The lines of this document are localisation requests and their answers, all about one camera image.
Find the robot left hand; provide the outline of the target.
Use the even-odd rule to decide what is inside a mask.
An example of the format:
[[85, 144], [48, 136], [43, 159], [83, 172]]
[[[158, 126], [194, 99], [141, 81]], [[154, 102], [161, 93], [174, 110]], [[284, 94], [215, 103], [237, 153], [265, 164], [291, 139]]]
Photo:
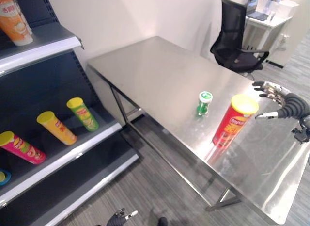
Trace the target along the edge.
[[123, 226], [130, 218], [136, 216], [137, 214], [138, 214], [137, 210], [129, 214], [126, 214], [125, 208], [120, 208], [109, 219], [106, 226]]

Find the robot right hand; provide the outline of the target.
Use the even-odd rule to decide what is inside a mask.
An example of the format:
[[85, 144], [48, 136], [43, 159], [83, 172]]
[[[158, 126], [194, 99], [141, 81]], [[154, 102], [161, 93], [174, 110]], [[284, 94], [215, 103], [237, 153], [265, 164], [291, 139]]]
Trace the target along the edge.
[[255, 119], [294, 118], [302, 120], [310, 115], [309, 104], [285, 87], [269, 81], [255, 81], [252, 86], [254, 90], [263, 92], [260, 97], [269, 98], [281, 106], [276, 111], [258, 114]]

